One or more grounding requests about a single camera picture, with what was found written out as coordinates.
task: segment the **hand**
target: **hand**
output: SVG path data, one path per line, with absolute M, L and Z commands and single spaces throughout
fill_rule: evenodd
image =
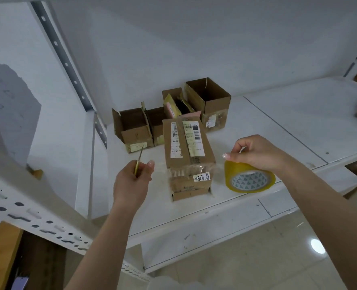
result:
M 223 158 L 233 162 L 250 164 L 258 169 L 269 170 L 276 174 L 279 169 L 297 162 L 292 156 L 274 146 L 260 135 L 240 138 L 230 153 Z
M 130 161 L 117 175 L 114 184 L 114 205 L 134 215 L 144 202 L 149 181 L 154 171 L 154 161 L 139 162 L 137 176 L 134 175 L 136 160 Z

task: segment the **number 351 label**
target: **number 351 label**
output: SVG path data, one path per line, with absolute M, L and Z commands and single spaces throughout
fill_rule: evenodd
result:
M 203 174 L 193 175 L 193 180 L 195 180 L 195 182 L 208 181 L 210 180 L 210 174 L 209 172 L 206 172 Z

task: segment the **white wall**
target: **white wall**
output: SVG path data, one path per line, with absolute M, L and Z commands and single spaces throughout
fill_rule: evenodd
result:
M 27 3 L 0 4 L 0 63 L 16 71 L 41 103 L 28 164 L 42 169 L 56 194 L 74 206 L 85 111 Z M 108 212 L 107 152 L 99 141 L 96 136 L 93 217 Z
M 162 105 L 209 76 L 232 95 L 343 75 L 357 55 L 357 0 L 54 0 L 95 104 Z

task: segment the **person's left hand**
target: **person's left hand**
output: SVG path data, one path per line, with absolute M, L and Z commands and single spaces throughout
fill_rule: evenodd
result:
M 144 202 L 149 181 L 154 171 L 154 161 L 139 162 L 137 176 L 134 175 L 136 160 L 130 161 L 117 175 L 114 184 L 114 205 L 135 214 Z

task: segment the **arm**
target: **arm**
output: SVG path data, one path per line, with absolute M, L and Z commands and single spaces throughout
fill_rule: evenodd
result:
M 259 135 L 239 139 L 223 157 L 270 170 L 285 184 L 348 289 L 357 289 L 357 208 L 290 155 Z
M 116 289 L 133 217 L 145 200 L 154 162 L 131 161 L 117 175 L 114 205 L 65 290 Z

